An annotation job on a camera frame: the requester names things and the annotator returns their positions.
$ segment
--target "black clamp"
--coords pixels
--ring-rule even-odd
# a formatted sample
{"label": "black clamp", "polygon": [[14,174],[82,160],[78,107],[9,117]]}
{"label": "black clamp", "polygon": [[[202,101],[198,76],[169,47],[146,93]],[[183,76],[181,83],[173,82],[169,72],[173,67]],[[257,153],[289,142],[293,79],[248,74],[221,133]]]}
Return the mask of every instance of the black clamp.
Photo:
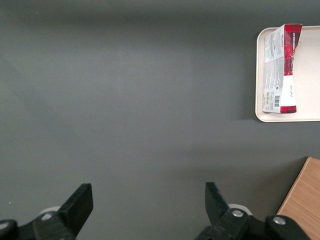
{"label": "black clamp", "polygon": [[1,220],[0,240],[75,240],[93,206],[91,184],[82,184],[58,211],[40,214],[20,227],[15,220]]}
{"label": "black clamp", "polygon": [[271,215],[262,222],[242,209],[229,208],[214,182],[206,183],[205,209],[211,226],[195,240],[310,240],[290,217]]}

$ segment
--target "red and white box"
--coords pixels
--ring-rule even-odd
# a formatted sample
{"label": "red and white box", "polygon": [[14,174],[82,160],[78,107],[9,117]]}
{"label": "red and white box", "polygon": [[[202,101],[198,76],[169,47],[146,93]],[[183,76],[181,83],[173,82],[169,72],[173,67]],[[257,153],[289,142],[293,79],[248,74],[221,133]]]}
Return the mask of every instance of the red and white box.
{"label": "red and white box", "polygon": [[293,63],[302,24],[284,24],[264,39],[262,111],[296,113]]}

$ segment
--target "white tray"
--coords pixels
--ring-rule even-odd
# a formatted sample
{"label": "white tray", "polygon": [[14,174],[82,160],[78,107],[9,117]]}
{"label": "white tray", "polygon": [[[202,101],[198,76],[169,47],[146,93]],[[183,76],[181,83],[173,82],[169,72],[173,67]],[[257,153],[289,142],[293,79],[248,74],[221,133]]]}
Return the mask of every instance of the white tray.
{"label": "white tray", "polygon": [[264,29],[256,41],[255,114],[262,122],[320,121],[320,26],[303,26],[293,60],[295,113],[262,111],[265,37],[276,27]]}

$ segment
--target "wooden surface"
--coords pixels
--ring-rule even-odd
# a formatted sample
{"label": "wooden surface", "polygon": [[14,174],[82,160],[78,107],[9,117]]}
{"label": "wooden surface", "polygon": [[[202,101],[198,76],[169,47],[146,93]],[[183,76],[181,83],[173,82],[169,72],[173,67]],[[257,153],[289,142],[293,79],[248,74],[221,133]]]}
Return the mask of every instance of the wooden surface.
{"label": "wooden surface", "polygon": [[312,240],[320,240],[320,160],[308,157],[277,214],[292,218]]}

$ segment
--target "barcode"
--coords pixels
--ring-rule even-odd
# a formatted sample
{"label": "barcode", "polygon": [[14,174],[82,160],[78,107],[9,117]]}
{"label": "barcode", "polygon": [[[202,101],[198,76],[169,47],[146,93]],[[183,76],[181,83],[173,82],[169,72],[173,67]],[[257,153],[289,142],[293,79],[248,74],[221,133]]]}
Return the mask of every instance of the barcode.
{"label": "barcode", "polygon": [[275,108],[280,107],[280,96],[274,96],[274,107]]}

